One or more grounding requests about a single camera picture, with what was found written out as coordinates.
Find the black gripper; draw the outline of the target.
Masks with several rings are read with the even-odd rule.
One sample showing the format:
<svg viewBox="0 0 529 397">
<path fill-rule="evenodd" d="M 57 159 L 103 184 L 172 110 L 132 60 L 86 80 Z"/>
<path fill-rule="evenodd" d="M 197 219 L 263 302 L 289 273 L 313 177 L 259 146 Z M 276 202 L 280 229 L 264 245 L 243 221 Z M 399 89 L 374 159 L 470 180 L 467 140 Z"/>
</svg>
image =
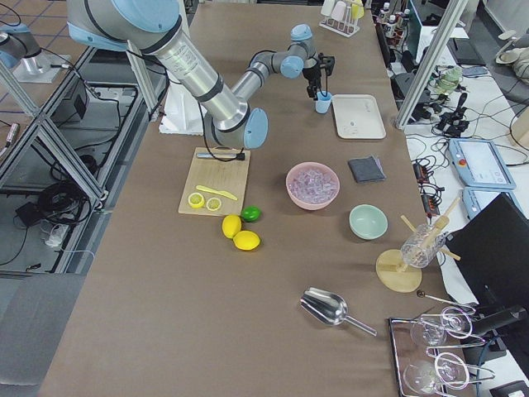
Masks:
<svg viewBox="0 0 529 397">
<path fill-rule="evenodd" d="M 314 65 L 303 69 L 303 77 L 307 80 L 307 95 L 314 101 L 321 99 L 322 72 L 321 63 L 316 61 Z"/>
</svg>

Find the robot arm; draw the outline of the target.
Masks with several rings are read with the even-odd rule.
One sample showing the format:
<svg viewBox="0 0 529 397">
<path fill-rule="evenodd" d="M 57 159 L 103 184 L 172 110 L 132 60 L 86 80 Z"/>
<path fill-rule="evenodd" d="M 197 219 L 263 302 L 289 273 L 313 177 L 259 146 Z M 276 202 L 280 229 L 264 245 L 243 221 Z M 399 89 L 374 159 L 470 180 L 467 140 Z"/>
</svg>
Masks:
<svg viewBox="0 0 529 397">
<path fill-rule="evenodd" d="M 50 84 L 69 61 L 44 50 L 25 24 L 1 25 L 1 63 L 18 82 Z"/>
<path fill-rule="evenodd" d="M 210 125 L 204 134 L 221 146 L 263 145 L 267 114 L 247 101 L 271 74 L 288 79 L 303 75 L 310 98 L 321 87 L 322 55 L 306 24 L 291 30 L 286 51 L 255 55 L 235 87 L 229 88 L 184 32 L 176 1 L 69 1 L 67 13 L 69 35 L 81 44 L 125 51 L 132 43 L 142 55 L 154 56 L 206 109 Z"/>
</svg>

